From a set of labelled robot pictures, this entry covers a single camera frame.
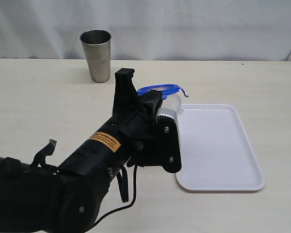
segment orange warning label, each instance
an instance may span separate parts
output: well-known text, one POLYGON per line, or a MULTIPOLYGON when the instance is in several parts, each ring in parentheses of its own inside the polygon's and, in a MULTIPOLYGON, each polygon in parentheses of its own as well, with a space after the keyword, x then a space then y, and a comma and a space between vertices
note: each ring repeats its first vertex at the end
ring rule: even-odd
POLYGON ((113 152, 116 152, 117 149, 121 146, 119 141, 117 141, 114 137, 107 133, 103 132, 96 132, 92 136, 90 136, 91 140, 96 140, 98 142, 101 142, 105 144, 107 147, 109 147, 113 152))

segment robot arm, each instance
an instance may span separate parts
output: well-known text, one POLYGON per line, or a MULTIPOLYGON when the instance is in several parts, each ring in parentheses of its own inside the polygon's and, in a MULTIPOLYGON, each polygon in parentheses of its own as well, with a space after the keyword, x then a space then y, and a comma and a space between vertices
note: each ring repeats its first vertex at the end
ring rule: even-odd
POLYGON ((133 201, 110 213, 133 205, 137 166, 180 171, 176 115, 159 114, 161 91, 138 96, 133 73, 116 72, 112 116, 58 167, 46 164, 54 140, 31 164, 0 157, 0 233, 86 232, 101 220, 96 221, 100 204, 115 177, 122 201, 128 202, 125 164, 135 166, 133 201))

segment white curtain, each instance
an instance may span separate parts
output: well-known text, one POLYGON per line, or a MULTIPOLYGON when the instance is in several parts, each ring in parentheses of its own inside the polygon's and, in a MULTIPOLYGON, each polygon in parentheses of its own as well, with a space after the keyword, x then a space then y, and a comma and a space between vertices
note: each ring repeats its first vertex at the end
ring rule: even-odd
POLYGON ((291 61, 291 0, 0 0, 0 58, 84 58, 89 29, 112 59, 291 61))

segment blue lid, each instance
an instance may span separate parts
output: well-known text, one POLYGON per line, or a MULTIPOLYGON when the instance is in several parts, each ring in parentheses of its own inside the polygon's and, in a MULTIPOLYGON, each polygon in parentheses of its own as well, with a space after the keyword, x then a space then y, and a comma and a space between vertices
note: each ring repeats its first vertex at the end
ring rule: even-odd
POLYGON ((143 95, 147 93, 150 90, 157 90, 163 92, 162 100, 166 99, 167 96, 172 95, 174 93, 177 93, 179 90, 181 90, 185 97, 189 97, 185 94, 184 89, 177 85, 177 84, 161 84, 161 85, 154 85, 154 86, 145 86, 140 89, 138 89, 138 95, 143 95))

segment silver cylinder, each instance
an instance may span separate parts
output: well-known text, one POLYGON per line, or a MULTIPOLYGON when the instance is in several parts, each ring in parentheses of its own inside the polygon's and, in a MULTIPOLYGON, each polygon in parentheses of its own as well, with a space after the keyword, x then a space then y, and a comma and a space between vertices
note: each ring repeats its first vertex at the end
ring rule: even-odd
POLYGON ((80 36, 85 58, 91 75, 96 83, 110 79, 111 34, 104 30, 90 30, 80 36))

